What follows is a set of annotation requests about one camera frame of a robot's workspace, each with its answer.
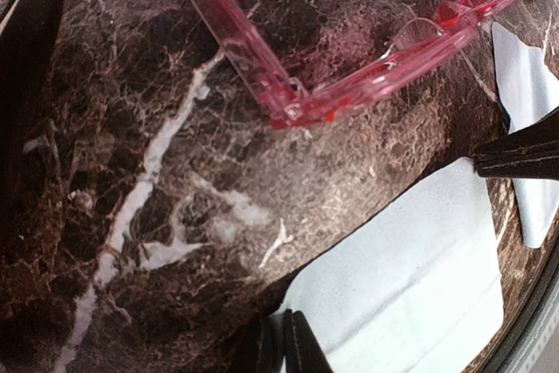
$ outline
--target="marble surface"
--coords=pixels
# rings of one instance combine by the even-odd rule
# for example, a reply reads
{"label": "marble surface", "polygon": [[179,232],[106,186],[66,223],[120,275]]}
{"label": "marble surface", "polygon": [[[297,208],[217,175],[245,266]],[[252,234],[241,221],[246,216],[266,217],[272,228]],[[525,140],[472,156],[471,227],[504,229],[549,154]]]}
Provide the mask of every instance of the marble surface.
{"label": "marble surface", "polygon": [[[439,1],[238,0],[309,87],[376,58]],[[544,43],[555,74],[558,5],[519,0],[497,17]],[[234,332],[296,270],[504,133],[487,28],[377,107],[276,132],[188,0],[66,0],[0,236],[0,363],[223,371]],[[505,220],[510,191],[494,191]]]}

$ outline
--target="white paper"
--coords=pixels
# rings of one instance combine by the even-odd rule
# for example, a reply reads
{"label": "white paper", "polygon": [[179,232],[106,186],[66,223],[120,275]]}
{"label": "white paper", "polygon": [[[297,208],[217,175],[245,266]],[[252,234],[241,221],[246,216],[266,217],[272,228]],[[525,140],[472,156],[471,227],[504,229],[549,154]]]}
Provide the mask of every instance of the white paper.
{"label": "white paper", "polygon": [[[545,66],[541,48],[522,43],[493,24],[495,71],[500,101],[511,118],[509,133],[531,126],[559,107],[559,81]],[[524,245],[539,248],[559,208],[559,182],[513,179]]]}
{"label": "white paper", "polygon": [[301,310],[335,373],[460,373],[502,305],[486,183],[463,158],[302,270],[274,317]]}

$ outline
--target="sunglasses temple arm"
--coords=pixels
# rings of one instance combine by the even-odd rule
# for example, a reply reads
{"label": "sunglasses temple arm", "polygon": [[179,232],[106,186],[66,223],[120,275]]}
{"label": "sunglasses temple arm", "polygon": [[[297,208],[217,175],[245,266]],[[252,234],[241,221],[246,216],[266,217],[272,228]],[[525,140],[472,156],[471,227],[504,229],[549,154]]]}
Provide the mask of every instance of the sunglasses temple arm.
{"label": "sunglasses temple arm", "polygon": [[273,114],[287,107],[295,99],[289,75],[237,3],[190,1],[265,111]]}

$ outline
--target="transparent pink plastic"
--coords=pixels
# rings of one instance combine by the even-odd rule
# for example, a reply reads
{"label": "transparent pink plastic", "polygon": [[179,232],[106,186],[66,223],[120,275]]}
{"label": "transparent pink plastic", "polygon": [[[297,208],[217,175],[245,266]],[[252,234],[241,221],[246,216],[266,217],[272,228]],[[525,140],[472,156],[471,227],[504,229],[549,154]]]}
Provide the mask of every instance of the transparent pink plastic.
{"label": "transparent pink plastic", "polygon": [[377,103],[464,48],[484,18],[514,0],[441,2],[433,19],[417,18],[388,51],[348,77],[311,93],[291,77],[234,0],[190,0],[274,128],[333,121]]}

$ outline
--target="dark brown marble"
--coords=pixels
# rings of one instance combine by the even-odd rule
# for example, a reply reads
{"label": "dark brown marble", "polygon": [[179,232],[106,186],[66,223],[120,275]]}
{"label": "dark brown marble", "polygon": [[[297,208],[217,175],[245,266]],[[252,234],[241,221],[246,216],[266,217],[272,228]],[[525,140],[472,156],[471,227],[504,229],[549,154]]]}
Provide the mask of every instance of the dark brown marble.
{"label": "dark brown marble", "polygon": [[[407,19],[429,17],[440,0],[238,1],[311,87],[377,57]],[[519,0],[497,20],[542,45],[558,4]],[[36,147],[24,155],[0,237],[0,363],[10,373],[57,361],[69,372],[222,371],[230,337],[277,304],[297,269],[421,176],[504,132],[486,92],[495,85],[483,28],[463,53],[377,107],[275,132],[225,60],[207,94],[188,96],[193,72],[217,52],[188,0],[66,0],[28,134]],[[555,74],[557,34],[548,48]],[[189,111],[185,97],[195,94]],[[144,162],[178,115],[186,118],[161,168]],[[150,191],[136,206],[141,188]],[[493,194],[499,220],[507,194]],[[265,262],[283,228],[291,240]],[[512,313],[527,284],[514,283],[514,270],[537,268],[545,252],[522,248],[517,222],[503,238],[507,258],[525,255],[502,265]],[[185,243],[199,247],[186,254]],[[154,268],[171,247],[185,258]],[[84,307],[94,308],[88,328]],[[65,345],[76,354],[61,353]]]}

